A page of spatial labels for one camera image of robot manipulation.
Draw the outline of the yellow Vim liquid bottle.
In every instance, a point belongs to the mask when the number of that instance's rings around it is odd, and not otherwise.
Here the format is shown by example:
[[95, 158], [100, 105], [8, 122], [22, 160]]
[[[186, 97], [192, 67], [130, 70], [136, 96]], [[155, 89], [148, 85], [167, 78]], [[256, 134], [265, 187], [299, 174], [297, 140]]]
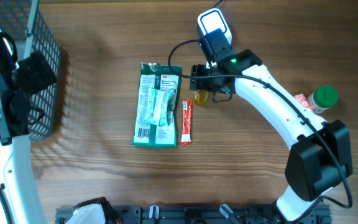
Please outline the yellow Vim liquid bottle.
[[204, 106], [208, 102], [209, 92], [207, 90], [196, 90], [194, 94], [194, 101], [199, 106]]

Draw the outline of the red sachet stick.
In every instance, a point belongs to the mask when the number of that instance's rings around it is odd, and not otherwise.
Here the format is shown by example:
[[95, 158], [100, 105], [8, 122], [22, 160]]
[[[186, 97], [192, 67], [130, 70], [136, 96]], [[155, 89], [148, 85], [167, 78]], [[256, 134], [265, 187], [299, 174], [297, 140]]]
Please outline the red sachet stick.
[[183, 106], [183, 122], [182, 122], [182, 135], [181, 145], [191, 144], [191, 125], [193, 116], [193, 100], [185, 99], [182, 101]]

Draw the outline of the green 3M gloves packet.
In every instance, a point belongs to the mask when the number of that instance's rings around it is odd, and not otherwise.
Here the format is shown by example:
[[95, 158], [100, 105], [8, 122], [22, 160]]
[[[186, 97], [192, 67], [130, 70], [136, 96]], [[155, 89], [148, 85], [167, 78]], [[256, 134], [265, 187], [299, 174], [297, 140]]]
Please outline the green 3M gloves packet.
[[175, 110], [180, 90], [181, 66], [143, 63], [135, 120], [134, 146], [177, 146]]

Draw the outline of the red white tissue pack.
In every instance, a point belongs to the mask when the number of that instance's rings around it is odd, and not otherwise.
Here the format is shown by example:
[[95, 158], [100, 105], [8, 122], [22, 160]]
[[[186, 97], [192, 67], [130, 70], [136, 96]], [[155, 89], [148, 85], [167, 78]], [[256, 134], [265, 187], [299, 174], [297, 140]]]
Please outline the red white tissue pack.
[[297, 102], [299, 102], [302, 106], [304, 106], [306, 109], [311, 111], [311, 107], [310, 104], [308, 103], [308, 100], [306, 98], [306, 96], [304, 94], [298, 94], [295, 95], [294, 98], [296, 99]]

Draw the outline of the green lid plastic jar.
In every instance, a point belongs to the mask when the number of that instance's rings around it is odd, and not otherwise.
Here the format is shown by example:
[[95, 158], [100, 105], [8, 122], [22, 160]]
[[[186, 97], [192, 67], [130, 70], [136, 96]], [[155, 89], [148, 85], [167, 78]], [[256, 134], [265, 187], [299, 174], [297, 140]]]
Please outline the green lid plastic jar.
[[338, 92], [331, 85], [323, 85], [307, 97], [312, 112], [320, 114], [338, 102]]

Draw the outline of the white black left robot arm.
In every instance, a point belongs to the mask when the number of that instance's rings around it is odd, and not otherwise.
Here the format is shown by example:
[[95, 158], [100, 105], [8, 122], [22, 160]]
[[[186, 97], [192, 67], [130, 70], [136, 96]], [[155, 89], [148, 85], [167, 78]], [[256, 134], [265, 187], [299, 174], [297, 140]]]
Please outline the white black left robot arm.
[[0, 223], [46, 223], [31, 162], [30, 127], [45, 117], [32, 95], [57, 82], [42, 52], [18, 58], [0, 29]]

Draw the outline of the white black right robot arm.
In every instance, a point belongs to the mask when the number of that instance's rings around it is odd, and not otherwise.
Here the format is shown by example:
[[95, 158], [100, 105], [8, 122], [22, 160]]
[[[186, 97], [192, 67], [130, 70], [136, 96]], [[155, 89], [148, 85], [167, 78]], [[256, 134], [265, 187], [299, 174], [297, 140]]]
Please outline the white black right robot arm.
[[206, 65], [194, 65], [192, 90], [238, 95], [256, 108], [278, 131], [289, 149], [285, 168], [288, 188], [276, 208], [289, 223], [304, 218], [326, 193], [343, 184], [348, 203], [352, 195], [347, 178], [352, 175], [349, 130], [340, 120], [331, 123], [304, 108], [271, 76], [250, 50], [237, 53], [221, 29], [199, 32]]

